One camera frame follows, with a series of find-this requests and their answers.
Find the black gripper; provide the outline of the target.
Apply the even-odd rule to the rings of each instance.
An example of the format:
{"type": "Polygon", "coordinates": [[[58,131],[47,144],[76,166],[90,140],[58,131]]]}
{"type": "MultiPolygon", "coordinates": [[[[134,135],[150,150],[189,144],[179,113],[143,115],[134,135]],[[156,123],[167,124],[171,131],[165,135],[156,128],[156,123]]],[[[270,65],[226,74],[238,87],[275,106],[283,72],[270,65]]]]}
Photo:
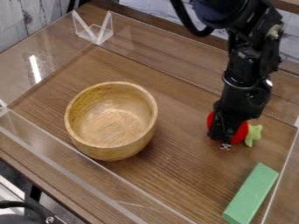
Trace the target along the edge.
{"type": "Polygon", "coordinates": [[[230,78],[225,78],[223,82],[222,95],[214,103],[211,134],[217,136],[221,132],[225,135],[225,142],[229,143],[238,129],[229,129],[222,117],[233,116],[242,122],[259,118],[271,98],[273,81],[270,79],[257,80],[249,86],[242,86],[230,78]]]}

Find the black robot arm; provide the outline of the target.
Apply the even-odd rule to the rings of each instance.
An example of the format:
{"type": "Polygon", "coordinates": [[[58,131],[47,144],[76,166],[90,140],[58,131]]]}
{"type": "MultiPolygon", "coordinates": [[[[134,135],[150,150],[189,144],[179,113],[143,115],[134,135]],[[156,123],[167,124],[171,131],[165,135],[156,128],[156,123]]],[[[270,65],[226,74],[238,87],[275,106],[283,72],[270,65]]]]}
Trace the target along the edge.
{"type": "Polygon", "coordinates": [[[209,131],[227,151],[242,123],[261,117],[271,98],[270,74],[282,62],[283,17],[269,0],[195,0],[194,10],[210,28],[229,33],[225,88],[209,131]]]}

